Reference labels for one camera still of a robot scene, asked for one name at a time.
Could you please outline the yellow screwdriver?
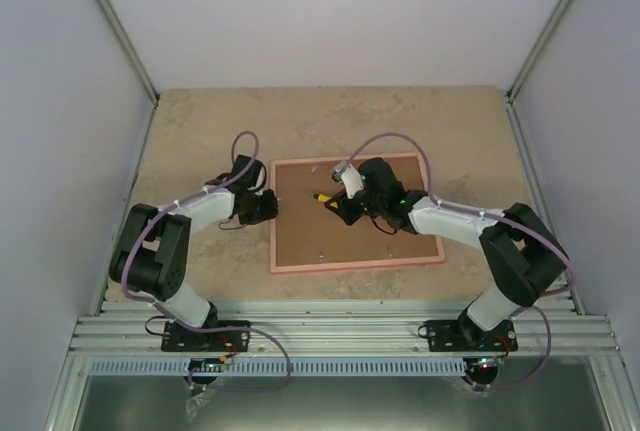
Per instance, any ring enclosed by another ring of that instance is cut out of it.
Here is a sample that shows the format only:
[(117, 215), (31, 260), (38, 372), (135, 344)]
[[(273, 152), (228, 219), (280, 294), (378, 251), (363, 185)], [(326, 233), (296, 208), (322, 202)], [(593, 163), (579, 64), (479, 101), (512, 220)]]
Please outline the yellow screwdriver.
[(312, 197), (315, 201), (326, 203), (331, 200), (331, 197), (322, 193), (309, 192), (308, 195)]

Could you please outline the pink picture frame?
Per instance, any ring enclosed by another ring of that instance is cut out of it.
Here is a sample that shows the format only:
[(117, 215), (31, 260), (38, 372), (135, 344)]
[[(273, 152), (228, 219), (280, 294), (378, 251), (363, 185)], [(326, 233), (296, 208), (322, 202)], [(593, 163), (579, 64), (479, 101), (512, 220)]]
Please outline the pink picture frame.
[(269, 187), (278, 198), (270, 222), (270, 272), (273, 275), (424, 266), (446, 260), (442, 239), (393, 232), (383, 218), (360, 218), (346, 225), (317, 201), (341, 190), (331, 178), (345, 158), (275, 160)]

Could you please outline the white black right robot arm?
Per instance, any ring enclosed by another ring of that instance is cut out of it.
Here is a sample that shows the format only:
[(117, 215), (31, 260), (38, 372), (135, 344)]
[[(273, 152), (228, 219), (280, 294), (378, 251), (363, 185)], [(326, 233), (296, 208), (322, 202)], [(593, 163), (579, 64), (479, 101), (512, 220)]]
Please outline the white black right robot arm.
[(390, 234), (442, 237), (484, 254), (493, 284), (460, 313), (454, 326), (471, 350), (491, 343), (508, 317), (532, 307), (569, 266), (556, 238), (523, 203), (482, 210), (444, 202), (426, 190), (405, 189), (382, 158), (359, 166), (342, 161), (332, 178), (342, 189), (325, 206), (346, 225), (362, 217), (384, 220)]

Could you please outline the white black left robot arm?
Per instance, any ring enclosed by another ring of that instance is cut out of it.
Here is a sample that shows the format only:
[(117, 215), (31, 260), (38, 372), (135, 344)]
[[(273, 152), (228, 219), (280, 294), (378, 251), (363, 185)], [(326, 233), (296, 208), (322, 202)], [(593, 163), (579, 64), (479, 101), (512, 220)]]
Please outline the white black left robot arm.
[(190, 197), (162, 207), (134, 205), (109, 264), (110, 279), (128, 298), (184, 325), (184, 337), (195, 349), (210, 349), (219, 337), (218, 312), (186, 281), (190, 238), (233, 220), (242, 229), (274, 219), (277, 198), (266, 182), (264, 163), (240, 154), (229, 173)]

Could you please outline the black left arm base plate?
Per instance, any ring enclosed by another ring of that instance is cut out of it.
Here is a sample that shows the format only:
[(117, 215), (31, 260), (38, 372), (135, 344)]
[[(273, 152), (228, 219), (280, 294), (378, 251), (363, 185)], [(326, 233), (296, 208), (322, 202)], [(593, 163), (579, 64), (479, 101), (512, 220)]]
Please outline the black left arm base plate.
[(160, 349), (163, 352), (218, 352), (235, 354), (248, 349), (251, 323), (243, 320), (223, 320), (218, 333), (194, 332), (176, 323), (166, 323)]

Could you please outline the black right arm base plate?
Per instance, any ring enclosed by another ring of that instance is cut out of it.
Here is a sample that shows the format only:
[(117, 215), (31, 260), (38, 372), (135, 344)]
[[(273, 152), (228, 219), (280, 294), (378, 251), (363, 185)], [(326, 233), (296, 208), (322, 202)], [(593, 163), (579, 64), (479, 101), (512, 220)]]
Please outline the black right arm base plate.
[(503, 320), (493, 330), (465, 328), (458, 320), (428, 320), (417, 330), (431, 352), (511, 352), (519, 349), (513, 322)]

